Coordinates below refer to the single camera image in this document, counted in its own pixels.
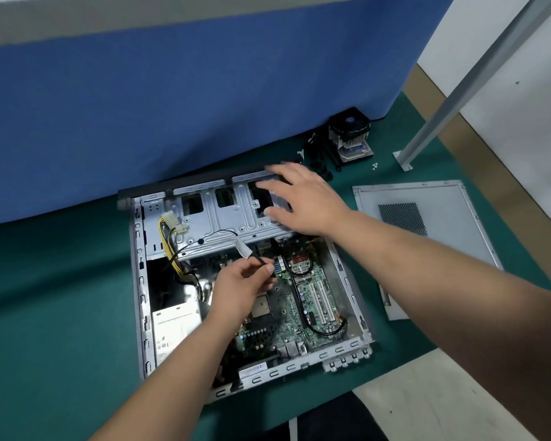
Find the white floor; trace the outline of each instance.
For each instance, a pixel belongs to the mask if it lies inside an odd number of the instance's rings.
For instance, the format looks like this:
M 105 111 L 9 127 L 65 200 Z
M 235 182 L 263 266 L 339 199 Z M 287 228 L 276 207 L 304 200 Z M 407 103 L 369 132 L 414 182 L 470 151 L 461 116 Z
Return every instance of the white floor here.
M 354 390 L 390 441 L 535 441 L 441 350 Z

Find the right hand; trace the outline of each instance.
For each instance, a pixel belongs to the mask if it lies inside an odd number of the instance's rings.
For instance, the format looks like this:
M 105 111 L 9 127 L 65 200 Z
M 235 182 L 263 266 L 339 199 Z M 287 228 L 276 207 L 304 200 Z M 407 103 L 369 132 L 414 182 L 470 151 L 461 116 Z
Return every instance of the right hand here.
M 337 192 L 306 167 L 285 163 L 266 169 L 290 183 L 278 180 L 257 183 L 257 187 L 270 190 L 290 203 L 292 212 L 281 207 L 267 207 L 265 214 L 272 220 L 296 232 L 331 237 L 333 230 L 351 212 Z

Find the white wall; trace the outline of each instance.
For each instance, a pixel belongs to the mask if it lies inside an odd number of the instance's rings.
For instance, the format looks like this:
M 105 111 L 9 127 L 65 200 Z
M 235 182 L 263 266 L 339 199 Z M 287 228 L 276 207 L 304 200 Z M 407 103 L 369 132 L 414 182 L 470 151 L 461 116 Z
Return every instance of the white wall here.
M 526 0 L 454 0 L 418 63 L 449 95 Z M 551 218 L 551 17 L 461 111 Z

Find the metal table leg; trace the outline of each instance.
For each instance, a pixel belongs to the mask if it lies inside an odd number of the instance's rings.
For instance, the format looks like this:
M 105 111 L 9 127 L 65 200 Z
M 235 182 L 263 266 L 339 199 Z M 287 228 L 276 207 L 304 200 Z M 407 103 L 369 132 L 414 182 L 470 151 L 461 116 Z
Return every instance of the metal table leg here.
M 551 15 L 551 0 L 529 0 L 519 14 L 500 34 L 470 72 L 439 107 L 439 110 L 418 131 L 416 136 L 394 157 L 406 172 L 410 163 L 443 127 L 459 113 L 459 110 L 482 88 L 485 83 L 506 63 L 521 45 Z

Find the pci slot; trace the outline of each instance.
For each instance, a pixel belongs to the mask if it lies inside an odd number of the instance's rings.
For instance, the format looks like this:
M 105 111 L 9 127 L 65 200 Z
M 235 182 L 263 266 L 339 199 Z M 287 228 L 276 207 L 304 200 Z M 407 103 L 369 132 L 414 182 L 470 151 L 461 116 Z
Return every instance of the pci slot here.
M 322 280 L 317 281 L 317 285 L 318 285 L 318 289 L 320 290 L 320 296 L 323 299 L 324 306 L 327 307 L 328 319 L 331 322 L 334 322 L 336 320 L 335 315 L 332 313 L 331 301 L 328 299 L 327 291 L 326 289 L 324 289 L 323 281 Z
M 316 305 L 316 308 L 318 310 L 318 317 L 320 317 L 321 323 L 324 325 L 327 322 L 327 319 L 324 317 L 323 308 L 320 306 L 320 301 L 318 300 L 318 296 L 316 295 L 316 289 L 314 288 L 314 284 L 309 284 L 310 294 L 312 294 L 313 302 Z

